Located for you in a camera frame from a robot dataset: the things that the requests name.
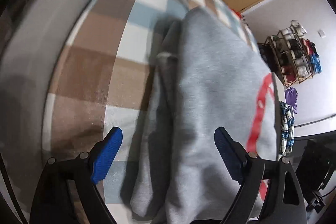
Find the wooden shoe rack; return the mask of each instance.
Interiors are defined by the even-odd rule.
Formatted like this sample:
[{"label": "wooden shoe rack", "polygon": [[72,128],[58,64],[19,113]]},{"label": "wooden shoe rack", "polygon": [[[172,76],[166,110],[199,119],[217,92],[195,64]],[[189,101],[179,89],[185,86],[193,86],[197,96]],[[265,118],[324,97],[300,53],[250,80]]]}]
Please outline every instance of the wooden shoe rack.
[{"label": "wooden shoe rack", "polygon": [[[298,73],[298,68],[297,65],[295,64],[295,59],[292,56],[291,53],[291,49],[289,48],[288,45],[290,45],[289,43],[289,39],[286,38],[286,35],[283,33],[283,30],[280,30],[278,32],[277,35],[273,35],[273,36],[269,36],[266,38],[266,41],[264,43],[264,45],[269,44],[272,52],[274,54],[274,59],[275,62],[278,66],[278,71],[276,72],[277,76],[279,77],[279,79],[282,81],[283,85],[285,86],[285,88],[289,88],[291,85],[293,84],[300,84],[302,82],[304,82],[305,80],[312,78],[314,75],[314,71],[313,68],[309,62],[309,55],[306,51],[305,46],[302,43],[301,38],[299,37],[299,35],[295,32],[295,28],[292,28],[293,32],[291,33],[292,37],[290,38],[290,40],[295,39],[297,44],[299,45],[300,49],[303,50],[303,55],[302,55],[302,59],[304,61],[304,64],[307,68],[307,72],[309,73],[307,76],[305,77],[301,77]],[[279,43],[281,43],[282,49],[281,51],[278,49]],[[291,81],[291,82],[286,82],[284,74],[282,73],[281,67],[282,67],[282,55],[286,55],[289,61],[289,64],[292,68],[293,71],[295,73],[296,76],[296,80]]]}]

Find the shelf items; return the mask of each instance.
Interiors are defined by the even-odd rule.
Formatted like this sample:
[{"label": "shelf items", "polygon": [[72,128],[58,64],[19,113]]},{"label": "shelf items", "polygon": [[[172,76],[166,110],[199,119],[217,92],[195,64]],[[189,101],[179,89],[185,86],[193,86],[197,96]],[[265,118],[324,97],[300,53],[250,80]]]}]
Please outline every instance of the shelf items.
[{"label": "shelf items", "polygon": [[277,35],[267,37],[264,43],[269,44],[272,49],[278,66],[276,74],[285,88],[302,83],[314,75],[310,56],[302,43],[305,34],[306,30],[298,21],[292,20],[290,27],[280,30]]}]

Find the brown checkered blanket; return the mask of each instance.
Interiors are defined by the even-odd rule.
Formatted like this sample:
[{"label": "brown checkered blanket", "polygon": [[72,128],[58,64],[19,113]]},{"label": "brown checkered blanket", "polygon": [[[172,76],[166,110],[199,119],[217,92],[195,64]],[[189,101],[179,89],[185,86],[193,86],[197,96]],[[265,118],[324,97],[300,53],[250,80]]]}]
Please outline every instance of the brown checkered blanket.
[{"label": "brown checkered blanket", "polygon": [[118,223],[138,223],[127,204],[137,174],[154,58],[171,22],[198,5],[212,10],[258,52],[251,31],[221,0],[93,0],[55,67],[45,105],[44,158],[74,158],[113,126],[120,127],[122,146],[98,187]]}]

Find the shoe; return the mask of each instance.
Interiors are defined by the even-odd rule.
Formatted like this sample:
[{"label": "shoe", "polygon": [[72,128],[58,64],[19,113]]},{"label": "shoe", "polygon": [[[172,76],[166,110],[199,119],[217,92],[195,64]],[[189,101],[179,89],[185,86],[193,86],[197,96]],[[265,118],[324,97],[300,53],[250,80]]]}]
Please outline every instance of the shoe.
[{"label": "shoe", "polygon": [[277,49],[278,52],[284,52],[286,49],[284,48],[284,44],[281,42],[276,42],[275,48]]},{"label": "shoe", "polygon": [[283,36],[286,40],[295,39],[295,36],[292,33]]},{"label": "shoe", "polygon": [[279,58],[280,66],[286,66],[289,64],[288,56],[286,54],[281,54],[281,58]]},{"label": "shoe", "polygon": [[285,84],[290,84],[290,83],[293,83],[294,81],[296,81],[297,78],[296,78],[296,75],[290,74],[290,75],[284,75],[283,80],[284,80]]},{"label": "shoe", "polygon": [[287,29],[281,30],[281,32],[283,35],[287,35],[287,34],[293,33],[293,30],[289,27]]},{"label": "shoe", "polygon": [[287,41],[287,46],[291,50],[300,50],[300,46],[296,39],[290,39]]},{"label": "shoe", "polygon": [[307,46],[307,40],[306,40],[306,39],[303,39],[303,38],[302,38],[302,39],[301,39],[301,42],[302,42],[303,45]]},{"label": "shoe", "polygon": [[294,70],[291,65],[286,65],[281,67],[282,74],[293,74]]},{"label": "shoe", "polygon": [[312,55],[314,53],[314,49],[311,45],[311,42],[309,39],[305,39],[305,42],[304,42],[304,45],[305,45],[305,50],[307,52],[308,55]]},{"label": "shoe", "polygon": [[298,66],[296,68],[300,78],[305,78],[310,75],[310,73],[307,71],[306,66]]},{"label": "shoe", "polygon": [[293,60],[299,59],[302,57],[302,55],[305,53],[303,50],[292,50],[290,51]]},{"label": "shoe", "polygon": [[294,28],[297,28],[297,27],[300,27],[301,24],[296,20],[291,20],[291,25],[294,27]]},{"label": "shoe", "polygon": [[321,73],[322,69],[321,69],[321,65],[320,65],[319,55],[316,55],[315,53],[313,53],[310,56],[310,63],[311,63],[311,66],[313,68],[314,74]]},{"label": "shoe", "polygon": [[312,50],[314,51],[314,53],[318,56],[317,51],[316,51],[315,43],[311,42],[310,46],[311,46]]},{"label": "shoe", "polygon": [[305,61],[303,60],[303,58],[295,59],[294,63],[295,63],[295,66],[297,67],[305,65]]},{"label": "shoe", "polygon": [[312,73],[311,73],[310,67],[309,67],[309,65],[307,63],[305,64],[305,67],[306,67],[308,73],[311,75]]},{"label": "shoe", "polygon": [[299,26],[297,28],[295,28],[295,32],[298,35],[298,37],[303,38],[305,36],[305,34],[307,34],[307,31],[305,28],[303,28],[302,26]]}]

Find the folded clothing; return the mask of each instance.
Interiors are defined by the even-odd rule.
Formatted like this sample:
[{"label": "folded clothing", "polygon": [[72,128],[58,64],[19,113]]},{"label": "folded clothing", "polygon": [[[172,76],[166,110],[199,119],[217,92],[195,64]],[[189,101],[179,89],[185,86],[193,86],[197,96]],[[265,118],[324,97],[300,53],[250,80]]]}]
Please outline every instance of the folded clothing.
[{"label": "folded clothing", "polygon": [[240,186],[214,143],[218,127],[263,159],[278,153],[272,77],[260,55],[203,8],[187,13],[180,38],[178,25],[157,56],[131,199],[133,211],[153,223],[225,216]]}]

